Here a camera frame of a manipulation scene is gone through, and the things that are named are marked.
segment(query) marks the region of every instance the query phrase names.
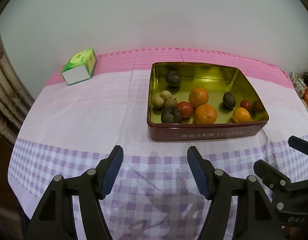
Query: red tomato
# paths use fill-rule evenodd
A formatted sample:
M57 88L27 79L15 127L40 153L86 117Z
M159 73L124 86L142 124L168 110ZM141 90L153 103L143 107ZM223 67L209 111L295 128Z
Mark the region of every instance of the red tomato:
M242 100L242 102L240 103L240 107L249 111L252 108L252 105L248 100Z
M183 117L189 117L193 113L193 107L188 102L180 102L176 108L179 109Z
M261 112L264 108L260 101L254 101L252 104L252 109L257 113Z

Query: checkered pattern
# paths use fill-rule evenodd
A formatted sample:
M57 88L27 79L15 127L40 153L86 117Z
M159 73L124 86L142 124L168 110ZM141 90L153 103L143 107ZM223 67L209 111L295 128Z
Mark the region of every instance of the checkered pattern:
M18 138L9 165L9 177L34 198L41 198L56 174L79 176L108 155L62 149ZM265 160L292 182L308 179L308 156L290 148L287 141L242 151L203 156L231 176L246 178L253 164ZM113 239L195 239L210 202L196 187L186 156L125 156L113 191L101 207ZM78 198L75 222L81 223ZM231 239L235 223L233 198L224 239Z

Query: orange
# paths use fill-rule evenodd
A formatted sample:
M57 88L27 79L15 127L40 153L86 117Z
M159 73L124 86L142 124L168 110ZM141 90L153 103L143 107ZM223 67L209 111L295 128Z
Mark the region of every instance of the orange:
M208 101L208 93L204 88L194 88L189 94L189 103L198 108L201 105L205 105Z
M210 105L201 105L195 110L195 121L198 124L212 124L216 121L217 113Z
M251 119L250 113L248 110L238 107L234 110L233 112L233 120L236 123L244 123L244 122L249 122Z

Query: tissue box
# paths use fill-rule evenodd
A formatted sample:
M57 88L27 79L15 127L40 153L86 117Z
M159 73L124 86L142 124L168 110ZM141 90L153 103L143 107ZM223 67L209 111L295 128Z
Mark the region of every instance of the tissue box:
M61 71L67 85L90 79L96 64L95 52L92 48L75 54Z

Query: pink tablecloth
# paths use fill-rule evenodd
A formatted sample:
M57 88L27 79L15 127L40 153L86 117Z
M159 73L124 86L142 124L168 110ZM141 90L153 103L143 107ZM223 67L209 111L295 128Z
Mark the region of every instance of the pink tablecloth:
M146 124L148 83L154 62L189 61L237 67L263 101L270 120L255 136L219 141L154 142ZM152 48L97 57L94 77L66 86L59 71L43 89L19 133L8 179L31 217L56 174L78 176L114 145L124 161L113 191L101 201L114 239L195 239L209 202L199 195L186 161L195 145L231 176L253 174L264 159L291 178L308 179L308 156L288 147L295 135L308 140L308 114L291 81L277 66L200 49ZM85 239L79 203L73 200L79 239ZM234 198L225 239L235 221Z

